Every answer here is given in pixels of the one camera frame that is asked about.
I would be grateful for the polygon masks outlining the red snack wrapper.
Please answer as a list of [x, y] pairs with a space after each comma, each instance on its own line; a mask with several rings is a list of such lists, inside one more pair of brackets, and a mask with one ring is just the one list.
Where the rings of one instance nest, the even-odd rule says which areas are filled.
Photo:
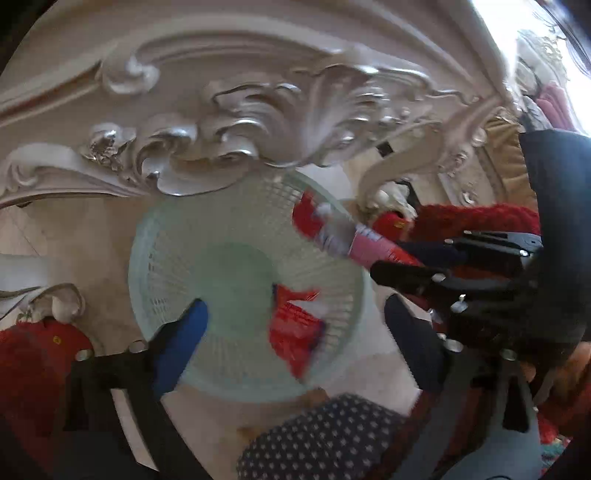
[[328, 313], [328, 304], [318, 289], [294, 291], [283, 284], [273, 284], [270, 347], [298, 382], [304, 381], [325, 337]]

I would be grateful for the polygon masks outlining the red fuzzy left sleeve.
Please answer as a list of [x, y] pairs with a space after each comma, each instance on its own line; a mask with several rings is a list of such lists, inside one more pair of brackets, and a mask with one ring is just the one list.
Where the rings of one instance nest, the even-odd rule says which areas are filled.
[[76, 354], [93, 349], [72, 324], [53, 318], [1, 332], [1, 419], [17, 445], [49, 470], [67, 377]]

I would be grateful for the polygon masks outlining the red white tube wrapper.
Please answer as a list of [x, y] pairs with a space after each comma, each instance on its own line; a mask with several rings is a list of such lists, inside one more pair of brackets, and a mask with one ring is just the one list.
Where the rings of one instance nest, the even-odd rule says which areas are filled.
[[330, 203], [318, 204], [311, 192], [305, 191], [294, 204], [291, 220], [297, 231], [322, 251], [348, 258], [367, 270], [377, 262], [422, 266], [402, 247], [349, 214], [335, 210]]

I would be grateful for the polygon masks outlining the beige fringed sofa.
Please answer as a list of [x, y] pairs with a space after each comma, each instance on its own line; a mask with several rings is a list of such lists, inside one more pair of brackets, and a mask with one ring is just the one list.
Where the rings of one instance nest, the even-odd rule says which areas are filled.
[[536, 193], [530, 185], [525, 157], [520, 145], [522, 126], [495, 116], [484, 126], [487, 141], [480, 159], [499, 203], [509, 203], [538, 211]]

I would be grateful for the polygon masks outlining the pale green mesh wastebasket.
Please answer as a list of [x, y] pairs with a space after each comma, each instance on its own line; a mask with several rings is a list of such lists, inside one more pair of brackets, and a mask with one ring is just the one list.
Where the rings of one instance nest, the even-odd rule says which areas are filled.
[[[149, 208], [133, 240], [128, 288], [145, 337], [177, 320], [195, 299], [207, 328], [183, 380], [229, 401], [286, 401], [327, 382], [345, 366], [361, 323], [368, 276], [329, 256], [294, 228], [304, 192], [334, 198], [308, 176], [252, 173], [219, 191], [169, 198]], [[325, 335], [304, 378], [288, 371], [269, 341], [273, 287], [315, 290], [325, 305]]]

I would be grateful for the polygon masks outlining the ornate white carved table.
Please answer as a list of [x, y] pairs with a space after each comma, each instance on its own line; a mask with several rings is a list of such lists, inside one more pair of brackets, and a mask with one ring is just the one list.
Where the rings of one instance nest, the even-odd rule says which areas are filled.
[[5, 1], [1, 204], [189, 196], [427, 138], [363, 180], [448, 170], [513, 108], [479, 1]]

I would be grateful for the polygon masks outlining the navy star patterned trousers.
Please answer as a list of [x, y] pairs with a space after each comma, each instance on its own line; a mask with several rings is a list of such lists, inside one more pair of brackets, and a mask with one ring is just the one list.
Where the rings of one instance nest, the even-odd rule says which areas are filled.
[[356, 394], [335, 396], [263, 432], [236, 462], [239, 479], [362, 479], [407, 418]]

